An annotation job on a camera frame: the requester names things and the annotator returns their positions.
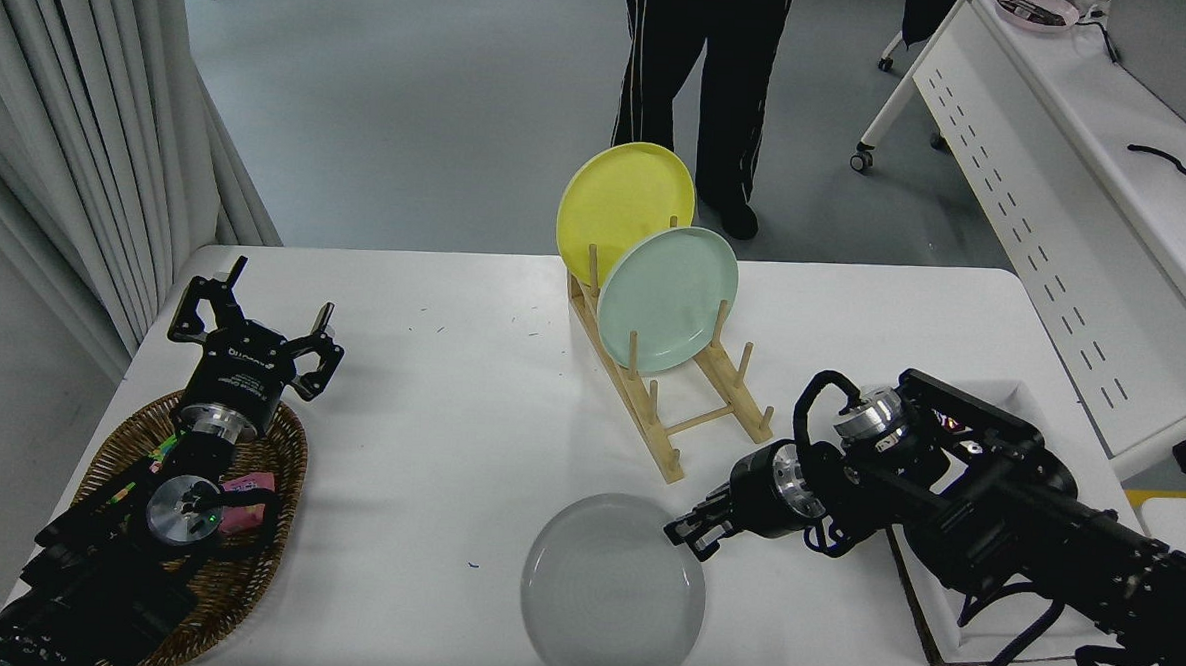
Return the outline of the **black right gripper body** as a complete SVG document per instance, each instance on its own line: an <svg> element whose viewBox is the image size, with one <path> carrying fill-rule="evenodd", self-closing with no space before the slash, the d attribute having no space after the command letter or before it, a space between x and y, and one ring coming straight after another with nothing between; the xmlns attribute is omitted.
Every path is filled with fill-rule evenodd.
<svg viewBox="0 0 1186 666"><path fill-rule="evenodd" d="M774 441L732 467L728 517L732 531L754 533L767 540L797 532L797 514L776 482L774 461L780 452L797 457L793 442Z"/></svg>

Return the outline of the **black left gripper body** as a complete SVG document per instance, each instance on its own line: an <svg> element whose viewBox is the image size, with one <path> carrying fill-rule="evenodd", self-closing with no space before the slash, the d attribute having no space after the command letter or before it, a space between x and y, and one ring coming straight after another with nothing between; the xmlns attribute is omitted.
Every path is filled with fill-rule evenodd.
<svg viewBox="0 0 1186 666"><path fill-rule="evenodd" d="M210 331L186 385L185 420L196 420L191 414L197 406L213 406L241 415L253 429L269 427L283 389L296 374L283 352L286 342L269 329Z"/></svg>

